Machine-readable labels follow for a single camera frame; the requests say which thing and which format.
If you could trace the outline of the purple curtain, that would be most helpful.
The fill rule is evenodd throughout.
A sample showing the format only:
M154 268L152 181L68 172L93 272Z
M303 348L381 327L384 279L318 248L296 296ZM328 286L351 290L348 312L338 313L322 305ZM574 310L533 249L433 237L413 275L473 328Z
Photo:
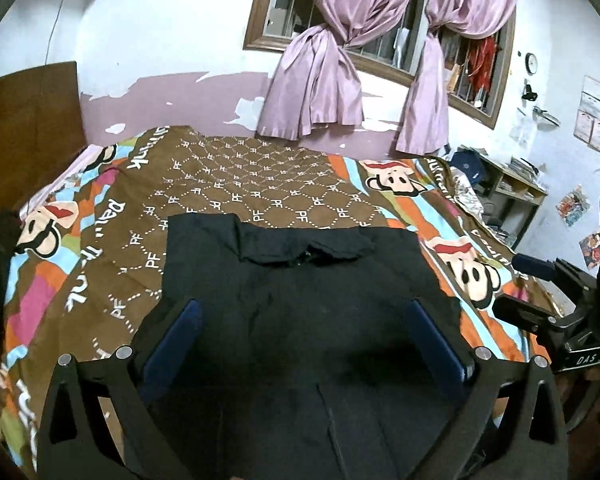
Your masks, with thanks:
M517 0L428 0L428 29L408 89L396 150L410 155L439 151L449 140L448 50L454 41L483 40L512 17Z
M297 141L316 127L361 125L361 81L348 50L395 28L409 2L313 0L323 21L286 47L264 100L257 134Z

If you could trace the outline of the cartoon monkey bed blanket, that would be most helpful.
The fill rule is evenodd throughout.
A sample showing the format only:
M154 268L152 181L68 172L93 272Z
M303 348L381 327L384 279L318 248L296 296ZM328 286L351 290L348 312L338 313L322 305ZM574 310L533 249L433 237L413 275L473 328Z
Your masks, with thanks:
M541 352L492 304L509 294L549 308L550 296L460 203L444 160L355 160L158 127L102 148L27 206L4 299L0 435L28 477L55 359L105 359L132 337L161 295L168 220L186 212L271 229L406 229L420 241L415 258L460 302L470 344L513 361Z

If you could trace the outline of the right purple curtain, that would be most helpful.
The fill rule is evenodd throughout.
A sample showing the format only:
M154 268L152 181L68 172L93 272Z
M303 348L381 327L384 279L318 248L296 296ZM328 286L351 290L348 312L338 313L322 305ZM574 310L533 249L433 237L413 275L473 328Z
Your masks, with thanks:
M512 17L517 0L428 0L428 29L408 89L396 150L410 155L439 151L449 140L448 50L454 41L483 40Z

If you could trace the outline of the round wall clock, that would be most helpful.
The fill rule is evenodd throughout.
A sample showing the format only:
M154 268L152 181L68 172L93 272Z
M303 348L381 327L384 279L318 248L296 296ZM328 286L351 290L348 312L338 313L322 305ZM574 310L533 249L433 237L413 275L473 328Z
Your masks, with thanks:
M539 62L536 55L532 52L528 52L524 57L524 66L526 66L526 71L530 76L535 75L539 69Z

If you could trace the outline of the wooden shelf with clutter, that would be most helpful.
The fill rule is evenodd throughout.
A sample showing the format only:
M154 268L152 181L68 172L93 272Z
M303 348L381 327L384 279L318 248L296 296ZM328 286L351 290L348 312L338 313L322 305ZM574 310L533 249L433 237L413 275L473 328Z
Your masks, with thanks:
M486 168L483 180L471 187L483 208L482 221L505 245L516 249L547 192L508 165L476 152Z

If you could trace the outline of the brown wooden headboard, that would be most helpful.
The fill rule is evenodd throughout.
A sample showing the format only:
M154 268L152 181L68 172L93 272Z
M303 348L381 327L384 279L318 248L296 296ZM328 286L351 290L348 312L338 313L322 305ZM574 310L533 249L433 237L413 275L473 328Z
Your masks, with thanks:
M84 148L75 62L0 78L0 212L19 209Z

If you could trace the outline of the left purple curtain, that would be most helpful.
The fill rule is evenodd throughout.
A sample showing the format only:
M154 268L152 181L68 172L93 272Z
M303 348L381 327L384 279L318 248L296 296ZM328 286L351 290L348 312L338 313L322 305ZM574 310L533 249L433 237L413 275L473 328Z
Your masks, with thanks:
M286 47L264 100L257 134L297 141L316 127L361 125L361 81L348 50L395 28L409 2L313 0L323 21Z

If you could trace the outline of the paper posters on wall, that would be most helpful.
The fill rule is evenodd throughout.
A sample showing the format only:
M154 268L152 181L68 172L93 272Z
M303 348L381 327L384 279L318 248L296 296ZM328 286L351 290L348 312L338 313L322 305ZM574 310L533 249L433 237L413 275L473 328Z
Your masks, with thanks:
M600 153L600 81L583 78L573 136Z

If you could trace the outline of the black jacket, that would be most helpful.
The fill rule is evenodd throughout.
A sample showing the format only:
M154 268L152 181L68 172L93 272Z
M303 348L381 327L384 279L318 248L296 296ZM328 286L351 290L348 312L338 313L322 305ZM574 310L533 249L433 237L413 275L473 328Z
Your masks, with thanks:
M148 405L196 479L404 479L454 414L406 310L457 330L460 305L410 231L178 214L161 291L143 328L182 300L201 307L194 341L160 358L174 376Z

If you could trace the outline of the wooden window frame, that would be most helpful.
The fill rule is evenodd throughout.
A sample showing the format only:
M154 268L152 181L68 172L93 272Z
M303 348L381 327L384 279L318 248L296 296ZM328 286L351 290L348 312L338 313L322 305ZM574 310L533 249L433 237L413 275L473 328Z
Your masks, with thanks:
M427 0L410 0L398 24L349 51L358 70L409 86L428 29ZM321 24L313 0L253 0L244 47L282 52L291 39ZM451 70L449 106L491 129L496 126L512 60L516 16L493 36L454 41L446 66Z

